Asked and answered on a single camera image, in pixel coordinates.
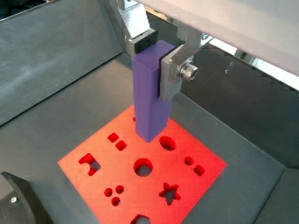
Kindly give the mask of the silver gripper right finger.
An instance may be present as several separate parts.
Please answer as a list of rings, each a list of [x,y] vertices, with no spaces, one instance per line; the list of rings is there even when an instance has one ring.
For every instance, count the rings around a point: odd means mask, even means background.
[[[160,98],[168,102],[180,92],[182,80],[190,81],[198,71],[193,55],[210,42],[212,36],[184,23],[177,25],[177,38],[184,43],[161,59]]]

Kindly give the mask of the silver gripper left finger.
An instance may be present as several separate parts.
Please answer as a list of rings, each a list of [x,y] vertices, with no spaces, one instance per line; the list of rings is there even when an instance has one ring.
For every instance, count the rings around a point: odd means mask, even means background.
[[[157,41],[149,26],[145,7],[136,0],[116,0],[116,10],[125,34],[125,50],[134,56]]]

